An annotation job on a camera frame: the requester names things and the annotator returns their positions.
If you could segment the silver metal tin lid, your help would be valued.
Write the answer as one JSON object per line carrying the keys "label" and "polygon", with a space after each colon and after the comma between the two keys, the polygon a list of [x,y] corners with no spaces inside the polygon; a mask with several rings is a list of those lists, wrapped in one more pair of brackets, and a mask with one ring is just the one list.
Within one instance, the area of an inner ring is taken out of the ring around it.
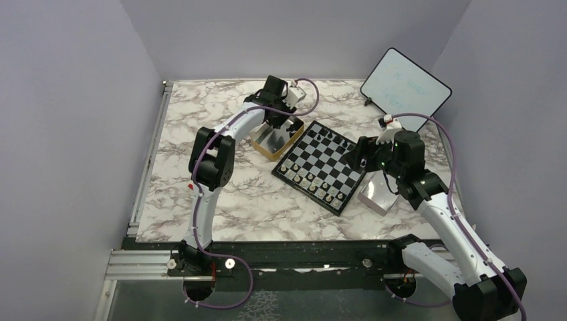
{"label": "silver metal tin lid", "polygon": [[398,200],[392,188],[386,185],[383,173],[375,172],[367,183],[364,183],[357,195],[359,201],[378,215],[385,216]]}

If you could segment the aluminium frame rail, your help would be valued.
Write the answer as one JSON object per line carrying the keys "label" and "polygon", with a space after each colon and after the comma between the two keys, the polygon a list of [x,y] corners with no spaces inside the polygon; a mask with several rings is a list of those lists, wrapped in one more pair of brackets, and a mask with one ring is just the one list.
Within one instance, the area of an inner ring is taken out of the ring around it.
{"label": "aluminium frame rail", "polygon": [[162,98],[158,109],[157,119],[156,122],[154,123],[154,128],[150,137],[148,150],[146,152],[145,160],[143,163],[140,182],[133,202],[133,206],[130,214],[130,221],[128,223],[128,228],[126,230],[127,237],[135,237],[138,233],[138,228],[140,225],[140,220],[144,209],[144,203],[148,192],[148,186],[151,180],[155,157],[161,138],[161,134],[166,118],[166,113],[168,110],[168,105],[171,100],[174,83],[175,82],[172,80],[167,80],[162,82],[163,84]]}

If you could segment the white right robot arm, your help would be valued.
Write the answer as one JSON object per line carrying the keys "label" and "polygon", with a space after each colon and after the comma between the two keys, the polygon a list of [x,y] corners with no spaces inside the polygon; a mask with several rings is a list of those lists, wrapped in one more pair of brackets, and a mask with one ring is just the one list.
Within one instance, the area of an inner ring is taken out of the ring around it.
{"label": "white right robot arm", "polygon": [[398,130],[389,142],[361,136],[344,159],[353,170],[364,167],[394,178],[397,193],[428,221],[454,259],[448,262],[410,234],[388,245],[386,264],[392,271],[422,274],[450,299],[460,320],[501,320],[515,313],[526,320],[525,274],[509,269],[466,222],[453,204],[452,188],[426,169],[418,133]]}

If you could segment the pile of black chess pieces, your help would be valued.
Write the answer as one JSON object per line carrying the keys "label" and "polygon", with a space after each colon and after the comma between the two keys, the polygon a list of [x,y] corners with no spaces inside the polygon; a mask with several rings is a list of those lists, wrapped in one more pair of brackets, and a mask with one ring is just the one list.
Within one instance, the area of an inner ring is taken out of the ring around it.
{"label": "pile of black chess pieces", "polygon": [[290,137],[294,136],[296,134],[296,132],[303,126],[302,123],[293,123],[292,125],[290,125],[287,129],[286,132],[289,134]]}

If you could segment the black and white chessboard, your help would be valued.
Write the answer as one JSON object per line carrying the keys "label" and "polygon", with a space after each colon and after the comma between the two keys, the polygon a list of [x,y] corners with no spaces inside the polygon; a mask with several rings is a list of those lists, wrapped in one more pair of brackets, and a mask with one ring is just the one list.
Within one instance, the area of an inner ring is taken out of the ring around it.
{"label": "black and white chessboard", "polygon": [[[332,131],[334,138],[329,139],[328,133]],[[321,141],[317,141],[317,135],[321,135]],[[340,144],[336,144],[334,139],[336,136],[341,138]],[[339,134],[335,130],[324,126],[320,122],[313,121],[305,132],[298,138],[298,141],[290,148],[289,151],[282,157],[278,164],[271,171],[272,175],[290,185],[295,190],[308,196],[313,202],[319,204],[335,216],[339,216],[345,210],[348,202],[355,194],[357,188],[366,176],[366,171],[361,168],[358,171],[353,171],[341,157],[348,151],[352,150],[355,142]],[[291,160],[293,164],[287,166],[286,161]],[[280,167],[285,165],[286,172],[281,172]],[[294,170],[293,166],[298,165],[299,169]],[[305,169],[305,175],[300,174],[300,170]],[[286,173],[293,171],[293,177],[287,177]],[[313,175],[313,179],[308,179],[308,174]],[[294,177],[299,175],[300,182],[295,182]],[[320,178],[318,184],[314,183],[314,179]],[[306,187],[301,186],[304,179],[309,181]],[[322,188],[322,183],[327,183],[326,189]],[[309,191],[309,186],[314,184],[317,186],[314,192]],[[329,189],[334,187],[336,192],[329,194]],[[325,190],[326,194],[323,197],[318,196],[320,189]],[[338,193],[343,194],[343,198],[337,198]],[[332,201],[327,203],[325,197],[332,196]],[[342,202],[340,207],[333,206],[335,200]]]}

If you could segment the yellow metal tin box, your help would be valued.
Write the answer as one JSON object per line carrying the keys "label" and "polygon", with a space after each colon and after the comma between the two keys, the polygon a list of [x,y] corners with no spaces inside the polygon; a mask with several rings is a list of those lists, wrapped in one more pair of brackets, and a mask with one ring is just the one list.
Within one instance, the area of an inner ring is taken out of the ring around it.
{"label": "yellow metal tin box", "polygon": [[[293,123],[302,123],[303,126],[294,136],[290,137],[286,129]],[[304,121],[295,116],[288,118],[279,128],[263,124],[251,135],[251,145],[269,161],[277,161],[303,134],[304,127]]]}

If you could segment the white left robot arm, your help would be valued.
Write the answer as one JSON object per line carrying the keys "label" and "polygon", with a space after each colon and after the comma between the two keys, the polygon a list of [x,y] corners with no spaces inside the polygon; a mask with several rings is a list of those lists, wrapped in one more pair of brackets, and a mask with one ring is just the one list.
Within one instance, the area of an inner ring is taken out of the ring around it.
{"label": "white left robot arm", "polygon": [[233,174],[237,144],[262,124],[280,128],[305,97],[296,81],[268,76],[264,86],[247,96],[232,116],[215,127],[198,129],[188,165],[193,200],[189,228],[179,244],[180,266],[197,275],[211,266],[204,249],[212,242],[217,201]]}

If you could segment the small whiteboard on stand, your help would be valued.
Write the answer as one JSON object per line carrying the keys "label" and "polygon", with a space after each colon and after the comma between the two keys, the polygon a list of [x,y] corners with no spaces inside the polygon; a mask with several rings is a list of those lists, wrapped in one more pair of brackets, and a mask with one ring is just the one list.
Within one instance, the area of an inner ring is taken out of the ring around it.
{"label": "small whiteboard on stand", "polygon": [[385,114],[416,113],[432,117],[452,96],[452,89],[398,49],[386,50],[360,93]]}

